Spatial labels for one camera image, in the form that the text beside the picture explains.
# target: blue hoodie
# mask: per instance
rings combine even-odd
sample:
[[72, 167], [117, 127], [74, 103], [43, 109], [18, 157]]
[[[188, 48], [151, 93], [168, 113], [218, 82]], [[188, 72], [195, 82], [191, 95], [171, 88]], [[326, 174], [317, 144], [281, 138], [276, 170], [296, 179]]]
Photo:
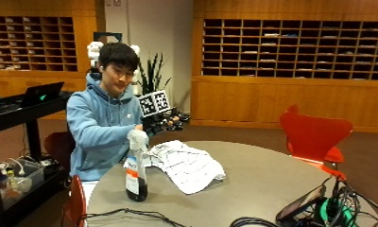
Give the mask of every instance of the blue hoodie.
[[87, 88], [67, 102], [67, 122], [76, 148], [71, 157], [71, 176], [99, 181], [129, 150], [128, 133], [141, 124], [141, 109], [131, 86], [120, 98], [100, 88], [100, 81], [88, 74]]

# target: gray table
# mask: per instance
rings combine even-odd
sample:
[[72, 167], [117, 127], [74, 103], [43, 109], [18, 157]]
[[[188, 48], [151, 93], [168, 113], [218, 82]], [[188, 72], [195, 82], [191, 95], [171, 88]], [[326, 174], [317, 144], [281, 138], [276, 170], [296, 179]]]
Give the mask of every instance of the gray table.
[[[185, 226], [229, 226], [244, 216], [274, 221], [280, 210], [313, 190], [329, 175], [305, 162], [273, 150], [220, 141], [185, 142], [189, 147], [206, 150], [222, 164], [226, 178], [201, 192], [185, 195], [168, 175], [156, 167], [147, 168], [149, 197], [131, 201], [125, 192], [125, 170], [116, 165], [100, 180], [88, 204], [88, 213], [104, 213], [129, 208], [160, 212]], [[331, 192], [334, 180], [327, 191]], [[362, 201], [363, 211], [375, 215]], [[362, 226], [373, 226], [373, 218], [359, 217]], [[117, 213], [91, 218], [88, 226], [171, 226], [159, 220]]]

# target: shelf unit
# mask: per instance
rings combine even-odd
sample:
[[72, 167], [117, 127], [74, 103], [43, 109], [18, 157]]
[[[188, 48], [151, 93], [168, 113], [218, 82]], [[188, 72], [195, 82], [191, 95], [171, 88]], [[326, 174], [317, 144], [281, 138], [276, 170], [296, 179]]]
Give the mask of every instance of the shelf unit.
[[0, 70], [78, 72], [74, 18], [0, 16]]
[[378, 80], [378, 22], [204, 19], [204, 76]]

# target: chair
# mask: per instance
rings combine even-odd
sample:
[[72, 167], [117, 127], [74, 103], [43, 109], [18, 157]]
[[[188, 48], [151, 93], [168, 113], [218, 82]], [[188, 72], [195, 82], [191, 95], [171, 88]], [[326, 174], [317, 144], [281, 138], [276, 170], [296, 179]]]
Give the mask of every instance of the chair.
[[288, 134], [293, 157], [345, 179], [343, 173], [329, 168], [323, 162], [329, 150], [351, 133], [351, 122], [292, 112], [280, 116], [280, 122]]
[[67, 203], [63, 205], [62, 209], [62, 223], [63, 227], [64, 221], [67, 220], [68, 224], [76, 227], [84, 227], [84, 220], [79, 219], [86, 214], [86, 196], [83, 191], [83, 185], [79, 175], [74, 175], [72, 184], [71, 184], [71, 195]]
[[[298, 114], [298, 106], [297, 105], [290, 106], [288, 112]], [[290, 153], [293, 153], [293, 145], [289, 142], [289, 139], [288, 139], [288, 150]], [[338, 164], [343, 163], [343, 155], [338, 147], [333, 147], [329, 149], [329, 152], [325, 156], [325, 161], [331, 163], [334, 169], [338, 170]]]

